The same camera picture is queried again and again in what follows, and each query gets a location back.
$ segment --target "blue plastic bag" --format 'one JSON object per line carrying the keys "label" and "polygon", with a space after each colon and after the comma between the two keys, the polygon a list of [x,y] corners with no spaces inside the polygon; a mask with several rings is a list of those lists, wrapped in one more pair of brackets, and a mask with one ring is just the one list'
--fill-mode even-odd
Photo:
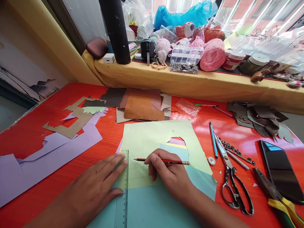
{"label": "blue plastic bag", "polygon": [[214,16],[218,11],[218,7],[211,1],[203,1],[192,6],[186,13],[169,13],[167,8],[162,5],[158,7],[155,15],[154,26],[159,30],[161,25],[182,26],[186,22],[192,21],[196,27],[207,23],[208,18]]}

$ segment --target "pink ribbon roll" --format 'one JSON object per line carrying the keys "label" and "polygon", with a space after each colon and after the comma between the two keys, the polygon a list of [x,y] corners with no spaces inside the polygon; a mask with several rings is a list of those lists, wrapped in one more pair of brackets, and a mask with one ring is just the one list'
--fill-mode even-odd
{"label": "pink ribbon roll", "polygon": [[221,39],[212,39],[204,46],[205,53],[200,59],[200,68],[203,71],[214,71],[225,61],[224,42]]}

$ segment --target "scissor handle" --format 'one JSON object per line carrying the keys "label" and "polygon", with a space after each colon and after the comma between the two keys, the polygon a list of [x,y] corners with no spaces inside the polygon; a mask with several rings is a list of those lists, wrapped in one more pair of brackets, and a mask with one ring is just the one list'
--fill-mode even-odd
{"label": "scissor handle", "polygon": [[[239,206],[239,204],[238,204],[238,201],[237,201],[238,195],[236,195],[236,194],[232,191],[232,189],[231,189],[231,187],[230,187],[230,185],[229,185],[229,173],[230,173],[230,171],[231,171],[231,169],[230,169],[228,166],[226,166],[226,169],[225,169],[225,179],[224,179],[224,184],[223,184],[223,189],[222,189],[222,191],[223,191],[223,197],[224,197],[224,200],[226,201],[226,203],[227,203],[230,207],[235,208],[235,209],[238,209],[238,208],[240,208],[240,206]],[[230,194],[231,194],[231,196],[232,196],[232,199],[233,199],[232,202],[229,202],[228,200],[226,200],[225,195],[224,195],[224,189],[225,189],[225,188],[228,188],[228,190],[229,190],[229,192],[230,192]]]}
{"label": "scissor handle", "polygon": [[[239,182],[240,186],[242,187],[245,195],[246,195],[246,198],[247,198],[247,201],[248,201],[248,204],[249,204],[249,212],[247,211],[247,209],[245,208],[245,205],[242,201],[242,198],[240,196],[240,193],[235,185],[235,182],[234,182],[234,179],[237,179],[237,181]],[[253,208],[253,203],[251,201],[251,198],[250,198],[250,195],[245,187],[245,185],[242,183],[242,181],[235,175],[235,172],[233,169],[231,169],[231,184],[232,184],[232,188],[234,190],[234,193],[235,193],[235,196],[236,196],[236,200],[238,202],[238,204],[240,205],[240,209],[241,211],[243,212],[243,214],[248,214],[248,215],[253,215],[254,214],[254,208]]]}

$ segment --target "blue pen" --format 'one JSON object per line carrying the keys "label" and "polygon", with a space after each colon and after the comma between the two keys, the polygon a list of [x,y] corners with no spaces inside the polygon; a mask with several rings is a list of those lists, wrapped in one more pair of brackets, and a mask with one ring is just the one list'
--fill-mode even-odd
{"label": "blue pen", "polygon": [[219,156],[218,156],[218,150],[216,149],[215,138],[214,138],[214,134],[213,134],[213,127],[212,127],[211,121],[209,123],[210,123],[210,130],[211,130],[211,137],[212,137],[212,142],[213,142],[214,154],[215,154],[215,158],[218,159]]}

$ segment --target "white charger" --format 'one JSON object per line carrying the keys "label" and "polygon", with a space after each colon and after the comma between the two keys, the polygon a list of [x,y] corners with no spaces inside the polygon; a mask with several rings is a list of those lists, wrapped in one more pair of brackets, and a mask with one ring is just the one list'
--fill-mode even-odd
{"label": "white charger", "polygon": [[107,53],[104,55],[104,57],[102,58],[104,63],[114,63],[115,61],[115,56],[113,53]]}

